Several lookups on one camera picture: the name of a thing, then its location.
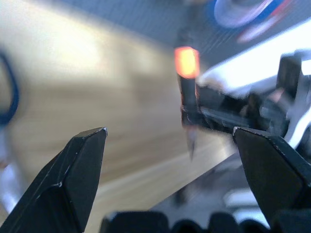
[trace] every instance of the black plastic claw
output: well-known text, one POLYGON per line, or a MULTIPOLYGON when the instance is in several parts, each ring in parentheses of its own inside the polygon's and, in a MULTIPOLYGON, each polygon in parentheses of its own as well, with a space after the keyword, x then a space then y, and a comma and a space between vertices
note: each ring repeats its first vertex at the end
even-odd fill
POLYGON ((270 224, 280 210, 310 206, 311 166, 283 138, 240 127, 233 136, 249 186, 270 224))
POLYGON ((37 175, 0 233, 81 233, 96 195, 105 128, 79 133, 37 175))

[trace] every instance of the glowing orange led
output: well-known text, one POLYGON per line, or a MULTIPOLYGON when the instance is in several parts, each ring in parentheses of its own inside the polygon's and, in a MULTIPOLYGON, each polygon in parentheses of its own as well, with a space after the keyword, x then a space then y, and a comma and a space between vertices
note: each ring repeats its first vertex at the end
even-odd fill
POLYGON ((191 47, 175 49, 175 66, 177 73, 185 79, 194 79, 199 75, 199 52, 191 47))

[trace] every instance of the blue cable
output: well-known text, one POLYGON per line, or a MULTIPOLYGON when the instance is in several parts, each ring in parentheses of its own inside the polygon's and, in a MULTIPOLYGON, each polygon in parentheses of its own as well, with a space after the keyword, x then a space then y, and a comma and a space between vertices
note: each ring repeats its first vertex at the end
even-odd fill
POLYGON ((1 129, 2 126, 5 126, 10 122, 10 120, 13 118, 18 108, 19 89, 12 67, 10 66, 7 57, 2 52, 0 52, 0 62, 2 62, 4 64, 4 67, 6 68, 12 93, 12 99, 9 109, 7 111, 2 109, 0 110, 0 129, 1 129))

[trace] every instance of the wooden surface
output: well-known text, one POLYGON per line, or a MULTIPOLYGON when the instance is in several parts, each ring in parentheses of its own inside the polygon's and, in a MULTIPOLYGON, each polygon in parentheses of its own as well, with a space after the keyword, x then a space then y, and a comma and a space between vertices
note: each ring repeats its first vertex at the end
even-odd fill
POLYGON ((202 133, 190 162, 171 51, 58 5, 0 5, 0 48, 22 89, 8 132, 27 180, 78 132, 108 128, 86 232, 111 211, 149 209, 231 155, 228 136, 202 133))

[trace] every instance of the gray surface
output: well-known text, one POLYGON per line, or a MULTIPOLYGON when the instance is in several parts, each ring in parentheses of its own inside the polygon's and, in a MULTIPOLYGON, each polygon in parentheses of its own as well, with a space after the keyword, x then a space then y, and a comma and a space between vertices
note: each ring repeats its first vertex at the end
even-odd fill
POLYGON ((78 8, 138 34, 173 47, 176 31, 186 25, 194 30, 198 49, 210 65, 219 63, 258 42, 311 16, 311 1, 297 0, 293 10, 267 33, 245 44, 237 44, 240 30, 216 27, 207 17, 207 7, 186 7, 182 0, 54 0, 78 8))
MULTIPOLYGON (((238 154, 232 155, 222 164, 234 159, 239 160, 238 154)), ((190 189, 192 198, 187 203, 177 205, 175 201, 176 194, 173 194, 152 210, 166 214, 170 226, 179 220, 191 219, 202 228, 206 228, 209 217, 213 212, 233 213, 235 211, 235 209, 225 207, 223 196, 231 189, 246 187, 248 187, 248 183, 243 167, 218 172, 208 171, 188 185, 187 188, 190 189)))

